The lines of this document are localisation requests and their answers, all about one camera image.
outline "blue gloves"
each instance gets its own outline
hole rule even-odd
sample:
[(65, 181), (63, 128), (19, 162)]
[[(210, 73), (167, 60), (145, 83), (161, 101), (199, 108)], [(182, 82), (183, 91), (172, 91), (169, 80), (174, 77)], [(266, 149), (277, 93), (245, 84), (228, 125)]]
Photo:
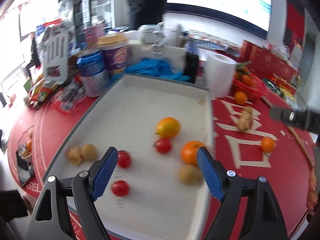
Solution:
[[(143, 59), (140, 63), (127, 67), (124, 73), (134, 73), (153, 77), (161, 77), (171, 80), (188, 81), (189, 76), (183, 76), (182, 71), (173, 74), (170, 64), (159, 59)], [(108, 86), (111, 86), (121, 74), (115, 74), (109, 80)]]

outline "white tray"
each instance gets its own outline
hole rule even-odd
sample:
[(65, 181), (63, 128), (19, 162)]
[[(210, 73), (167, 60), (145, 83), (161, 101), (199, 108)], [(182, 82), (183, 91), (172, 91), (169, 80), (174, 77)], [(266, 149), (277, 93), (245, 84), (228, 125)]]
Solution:
[[(172, 140), (174, 149), (158, 154), (155, 126), (172, 116), (181, 132)], [(80, 119), (54, 157), (44, 179), (73, 177), (88, 170), (91, 162), (73, 166), (65, 153), (72, 146), (94, 144), (104, 155), (109, 147), (127, 150), (129, 169), (116, 167), (102, 197), (95, 202), (109, 233), (132, 240), (197, 240), (207, 218), (210, 193), (205, 182), (186, 186), (178, 180), (183, 165), (180, 149), (188, 141), (202, 141), (213, 152), (210, 92), (186, 83), (123, 75)], [(119, 179), (130, 184), (126, 197), (116, 197), (110, 185)], [(73, 198), (68, 205), (75, 209)]]

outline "paper towel roll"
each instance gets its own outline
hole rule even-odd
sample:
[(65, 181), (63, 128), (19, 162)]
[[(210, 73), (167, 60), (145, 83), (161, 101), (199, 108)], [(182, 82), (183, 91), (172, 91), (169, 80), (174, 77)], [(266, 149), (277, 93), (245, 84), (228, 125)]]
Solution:
[(210, 53), (204, 72), (207, 87), (213, 97), (221, 98), (229, 95), (237, 62), (218, 54)]

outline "orange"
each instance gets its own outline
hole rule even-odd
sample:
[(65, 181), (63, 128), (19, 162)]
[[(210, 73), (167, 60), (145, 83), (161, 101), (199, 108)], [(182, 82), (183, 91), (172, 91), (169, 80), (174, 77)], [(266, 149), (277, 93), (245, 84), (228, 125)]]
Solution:
[(248, 75), (242, 75), (241, 82), (248, 87), (253, 87), (253, 84), (254, 84), (253, 79)]
[(156, 134), (160, 138), (173, 138), (180, 132), (180, 123), (173, 117), (162, 119), (156, 127)]
[(275, 141), (270, 137), (265, 137), (262, 139), (261, 148), (263, 152), (265, 153), (272, 152), (275, 146), (276, 146)]
[(28, 149), (28, 151), (31, 152), (31, 150), (32, 150), (32, 141), (28, 141), (28, 143), (27, 143), (27, 149)]
[(180, 152), (180, 157), (185, 164), (198, 165), (197, 163), (197, 151), (200, 147), (205, 145), (199, 141), (191, 141), (186, 143)]
[(236, 92), (235, 93), (235, 101), (239, 105), (243, 105), (248, 100), (247, 95), (243, 92)]
[(239, 80), (239, 77), (240, 77), (239, 73), (237, 71), (235, 71), (235, 79)]

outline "red basket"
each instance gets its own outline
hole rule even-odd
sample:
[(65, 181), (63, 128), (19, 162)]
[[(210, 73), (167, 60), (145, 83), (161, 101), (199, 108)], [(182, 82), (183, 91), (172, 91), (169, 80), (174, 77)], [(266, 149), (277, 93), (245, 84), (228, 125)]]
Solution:
[(262, 82), (262, 80), (260, 78), (258, 78), (257, 76), (255, 76), (254, 74), (250, 73), (249, 75), (254, 84), (255, 84), (255, 88), (251, 88), (248, 87), (247, 85), (241, 83), (239, 80), (237, 79), (233, 79), (233, 86), (232, 86), (232, 90), (234, 92), (244, 92), (246, 93), (248, 100), (249, 101), (254, 101), (257, 99), (260, 99), (262, 96), (267, 94), (267, 87), (266, 85)]

